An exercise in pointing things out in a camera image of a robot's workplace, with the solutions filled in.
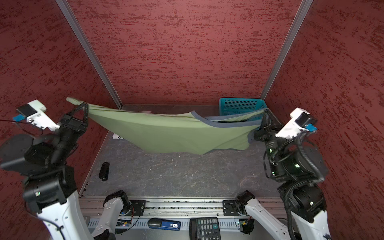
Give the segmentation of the aluminium corner post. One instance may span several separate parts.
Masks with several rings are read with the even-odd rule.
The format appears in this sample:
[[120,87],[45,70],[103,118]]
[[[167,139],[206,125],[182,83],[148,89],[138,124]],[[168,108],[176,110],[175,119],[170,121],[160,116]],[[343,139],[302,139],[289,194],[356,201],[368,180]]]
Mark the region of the aluminium corner post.
[[278,54],[278,57],[275,61],[274,66],[272,67],[272,70],[270,72],[270,75],[267,79],[267,82],[262,90],[262,93],[260,95],[260,99],[266,100],[269,91],[271,90],[273,83],[276,80],[276,77],[285,61],[285,58],[287,57],[291,46],[307,16],[307,13],[309,12],[311,5],[313,3],[313,0],[302,0],[301,4],[298,8],[298,11],[293,19],[293,22],[290,26],[290,29],[286,35],[286,38],[283,42],[283,45],[281,47],[281,50]]
[[93,50],[91,43],[89,42],[88,38],[86,37],[86,34],[84,33],[80,23],[76,19],[76,16],[74,12],[72,11],[68,1],[65,0],[56,0],[57,5],[59,6],[61,12],[63,13],[65,19],[67,20],[68,24],[70,25],[72,31],[74,32],[75,36],[77,37],[78,41],[80,42],[81,46],[83,47],[85,53],[87,54],[89,60],[91,61],[93,67],[95,68],[96,72],[98,73],[99,77],[101,78],[102,82],[104,83],[106,89],[108,90],[110,96],[112,97],[114,103],[116,104],[118,109],[121,109],[124,105],[119,97],[116,89],[114,88],[110,78],[108,77],[106,71],[104,70],[99,58],[97,57],[95,51]]

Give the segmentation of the small black object on table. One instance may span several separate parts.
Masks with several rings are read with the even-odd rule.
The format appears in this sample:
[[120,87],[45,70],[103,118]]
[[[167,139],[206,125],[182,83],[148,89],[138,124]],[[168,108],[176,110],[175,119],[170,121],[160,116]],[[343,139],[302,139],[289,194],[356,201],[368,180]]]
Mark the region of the small black object on table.
[[104,162],[101,166],[100,172],[99,172],[99,179],[102,180],[102,182],[105,182],[109,178],[109,170],[110,170],[110,163]]

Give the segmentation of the right small circuit board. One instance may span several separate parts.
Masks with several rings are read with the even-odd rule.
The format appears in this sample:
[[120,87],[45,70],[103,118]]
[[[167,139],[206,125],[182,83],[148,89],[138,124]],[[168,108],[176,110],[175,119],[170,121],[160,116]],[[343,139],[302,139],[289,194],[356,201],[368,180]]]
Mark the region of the right small circuit board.
[[254,220],[240,220],[239,221],[239,228],[240,232],[246,235],[250,235],[251,232],[254,230],[255,222]]

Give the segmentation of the aluminium corner post left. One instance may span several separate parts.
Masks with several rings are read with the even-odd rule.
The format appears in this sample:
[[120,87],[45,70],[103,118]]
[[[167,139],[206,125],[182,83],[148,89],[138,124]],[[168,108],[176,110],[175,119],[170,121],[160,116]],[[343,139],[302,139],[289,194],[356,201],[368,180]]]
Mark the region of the aluminium corner post left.
[[124,105],[119,97],[116,89],[114,88],[110,78],[108,77],[106,71],[104,70],[99,58],[97,57],[95,51],[93,50],[91,43],[89,42],[88,38],[86,37],[86,34],[84,33],[80,23],[76,19],[76,16],[74,12],[72,11],[68,1],[65,0],[56,0],[57,5],[59,6],[61,12],[63,13],[65,19],[67,20],[68,24],[70,25],[72,31],[74,32],[75,36],[77,37],[78,41],[80,42],[81,46],[83,47],[85,53],[87,54],[89,60],[91,61],[93,67],[95,68],[96,72],[98,73],[99,77],[101,78],[102,82],[104,83],[106,89],[108,90],[110,96],[112,97],[114,103],[116,104],[118,109],[121,109]]

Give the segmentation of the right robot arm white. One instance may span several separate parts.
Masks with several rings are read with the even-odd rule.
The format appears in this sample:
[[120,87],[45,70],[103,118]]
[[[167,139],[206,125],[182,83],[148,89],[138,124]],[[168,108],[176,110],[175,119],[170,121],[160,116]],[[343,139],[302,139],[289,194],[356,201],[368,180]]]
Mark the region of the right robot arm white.
[[264,142],[266,176],[278,188],[287,215],[287,223],[269,213],[256,197],[245,191],[236,197],[236,211],[249,221],[259,223],[275,240],[330,240],[325,195],[319,184],[329,170],[318,147],[309,141],[317,132],[317,120],[307,111],[296,108],[291,119],[282,125],[265,110],[254,138]]

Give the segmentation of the aluminium corner post right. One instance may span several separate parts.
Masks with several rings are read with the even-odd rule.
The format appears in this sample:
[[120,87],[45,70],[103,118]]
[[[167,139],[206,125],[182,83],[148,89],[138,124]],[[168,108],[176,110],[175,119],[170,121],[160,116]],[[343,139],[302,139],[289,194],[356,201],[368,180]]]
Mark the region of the aluminium corner post right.
[[271,90],[273,83],[276,80],[276,77],[285,61],[285,58],[287,57],[291,46],[307,16],[307,13],[309,12],[311,5],[313,3],[313,0],[302,0],[301,4],[298,8],[298,11],[293,19],[293,22],[290,26],[290,29],[286,35],[286,38],[283,42],[283,45],[281,47],[281,50],[278,54],[278,57],[275,61],[274,66],[272,67],[272,70],[270,72],[270,75],[267,79],[267,82],[262,90],[262,93],[260,95],[260,99],[266,100],[269,91]]

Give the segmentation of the teal plastic basket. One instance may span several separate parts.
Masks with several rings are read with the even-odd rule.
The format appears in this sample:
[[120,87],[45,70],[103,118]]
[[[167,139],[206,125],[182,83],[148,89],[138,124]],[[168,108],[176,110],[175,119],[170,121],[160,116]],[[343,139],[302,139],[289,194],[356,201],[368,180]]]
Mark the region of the teal plastic basket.
[[267,108],[267,104],[262,99],[220,98],[219,113],[223,116],[220,122],[233,121],[234,115],[248,114]]

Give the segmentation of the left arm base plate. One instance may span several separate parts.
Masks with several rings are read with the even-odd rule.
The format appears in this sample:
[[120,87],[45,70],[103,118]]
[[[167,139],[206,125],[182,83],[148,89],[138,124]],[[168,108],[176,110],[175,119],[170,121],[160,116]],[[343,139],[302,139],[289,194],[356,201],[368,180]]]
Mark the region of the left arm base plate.
[[143,216],[146,208],[146,200],[130,200],[133,207],[133,216]]

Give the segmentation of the black calculator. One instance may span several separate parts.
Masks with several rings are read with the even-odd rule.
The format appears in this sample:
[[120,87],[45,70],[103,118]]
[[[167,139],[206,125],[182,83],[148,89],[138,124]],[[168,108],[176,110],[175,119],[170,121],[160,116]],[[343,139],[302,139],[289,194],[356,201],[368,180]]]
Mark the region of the black calculator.
[[217,217],[192,218],[189,221],[190,240],[221,240]]

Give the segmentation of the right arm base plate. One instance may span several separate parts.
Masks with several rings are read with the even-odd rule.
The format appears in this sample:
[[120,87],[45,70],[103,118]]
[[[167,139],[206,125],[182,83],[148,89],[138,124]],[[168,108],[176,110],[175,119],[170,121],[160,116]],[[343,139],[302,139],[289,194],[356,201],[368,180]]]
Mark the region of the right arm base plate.
[[239,216],[238,208],[235,200],[223,200],[223,214],[226,217]]

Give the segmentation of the blue black stapler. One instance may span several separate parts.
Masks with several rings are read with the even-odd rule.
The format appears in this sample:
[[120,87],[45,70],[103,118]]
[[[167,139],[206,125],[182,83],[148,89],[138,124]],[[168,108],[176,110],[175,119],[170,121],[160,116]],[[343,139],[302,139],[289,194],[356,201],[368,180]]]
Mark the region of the blue black stapler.
[[151,218],[148,220],[148,227],[157,230],[179,231],[181,222],[174,220],[165,220],[159,218]]

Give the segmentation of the left small circuit board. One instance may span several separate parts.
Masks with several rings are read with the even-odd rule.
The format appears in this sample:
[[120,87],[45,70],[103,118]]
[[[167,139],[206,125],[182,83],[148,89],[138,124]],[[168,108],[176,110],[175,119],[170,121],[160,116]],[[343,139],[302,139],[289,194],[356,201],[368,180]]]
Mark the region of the left small circuit board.
[[130,227],[132,223],[132,220],[126,220],[126,219],[118,219],[117,221],[117,227]]

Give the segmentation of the white tank top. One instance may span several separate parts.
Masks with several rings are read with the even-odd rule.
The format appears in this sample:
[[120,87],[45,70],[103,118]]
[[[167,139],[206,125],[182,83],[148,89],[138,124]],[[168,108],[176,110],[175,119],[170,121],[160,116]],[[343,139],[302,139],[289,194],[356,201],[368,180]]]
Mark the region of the white tank top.
[[123,139],[123,137],[121,137],[121,136],[119,136],[117,134],[113,134],[113,139],[114,140],[121,140],[121,139]]

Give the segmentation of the green grey tank top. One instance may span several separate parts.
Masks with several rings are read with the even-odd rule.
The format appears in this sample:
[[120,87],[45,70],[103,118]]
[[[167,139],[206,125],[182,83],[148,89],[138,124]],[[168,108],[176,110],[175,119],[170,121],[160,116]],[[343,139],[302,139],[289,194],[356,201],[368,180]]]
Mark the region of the green grey tank top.
[[203,155],[213,150],[246,150],[261,126],[265,109],[202,117],[129,112],[89,104],[89,117],[105,129],[149,153]]

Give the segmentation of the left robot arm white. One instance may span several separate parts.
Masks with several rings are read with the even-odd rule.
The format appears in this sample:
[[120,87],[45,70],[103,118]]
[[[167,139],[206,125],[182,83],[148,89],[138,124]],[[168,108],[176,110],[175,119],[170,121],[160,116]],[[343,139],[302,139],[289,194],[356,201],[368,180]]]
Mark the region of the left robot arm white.
[[133,215],[123,191],[108,195],[98,225],[90,232],[81,212],[73,167],[67,158],[88,128],[89,106],[79,104],[58,123],[46,115],[38,100],[18,107],[14,123],[25,123],[50,133],[16,135],[1,145],[1,168],[25,177],[23,199],[27,212],[42,221],[54,240],[113,240],[119,218]]

